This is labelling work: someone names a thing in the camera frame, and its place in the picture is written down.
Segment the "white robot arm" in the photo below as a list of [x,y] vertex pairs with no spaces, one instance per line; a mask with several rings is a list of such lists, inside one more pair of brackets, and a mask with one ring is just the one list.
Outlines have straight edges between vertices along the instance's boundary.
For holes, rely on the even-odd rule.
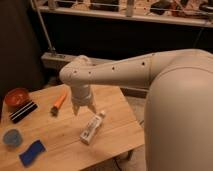
[[92,84],[146,88],[147,171],[213,171],[213,53],[171,50],[96,66],[80,55],[60,79],[75,110],[92,101]]

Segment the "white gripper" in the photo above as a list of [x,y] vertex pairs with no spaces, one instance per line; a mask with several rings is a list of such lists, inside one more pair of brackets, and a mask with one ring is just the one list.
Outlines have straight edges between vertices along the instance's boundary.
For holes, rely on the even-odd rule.
[[94,113],[97,113],[96,106],[91,104],[93,102],[93,93],[90,85],[71,86],[71,101],[73,102],[73,113],[78,115],[80,106],[88,106]]

